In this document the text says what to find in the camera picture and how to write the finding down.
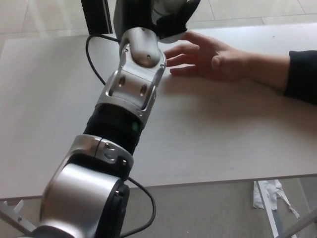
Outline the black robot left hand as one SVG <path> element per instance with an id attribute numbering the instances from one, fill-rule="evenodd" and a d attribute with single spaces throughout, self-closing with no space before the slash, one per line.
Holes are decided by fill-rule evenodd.
<path id="1" fill-rule="evenodd" d="M 186 24 L 200 0 L 118 0 L 113 25 L 117 39 L 132 28 L 153 31 L 160 40 L 187 31 Z"/>

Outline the person's right hand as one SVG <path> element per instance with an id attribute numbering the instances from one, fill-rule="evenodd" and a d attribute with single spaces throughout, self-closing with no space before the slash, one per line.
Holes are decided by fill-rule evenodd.
<path id="1" fill-rule="evenodd" d="M 215 38 L 188 31 L 181 43 L 164 52 L 174 76 L 194 76 L 218 82 L 245 79 L 253 54 Z"/>

